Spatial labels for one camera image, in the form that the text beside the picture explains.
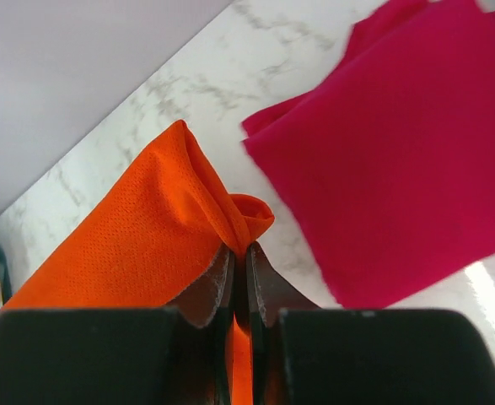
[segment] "red cloth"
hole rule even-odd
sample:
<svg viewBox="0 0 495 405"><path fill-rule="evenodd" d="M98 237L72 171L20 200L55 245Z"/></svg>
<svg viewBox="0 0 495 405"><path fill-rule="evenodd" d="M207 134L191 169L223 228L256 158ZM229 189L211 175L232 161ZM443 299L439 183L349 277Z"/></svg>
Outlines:
<svg viewBox="0 0 495 405"><path fill-rule="evenodd" d="M344 306L495 253L495 13L472 0L389 0L319 87L243 125Z"/></svg>

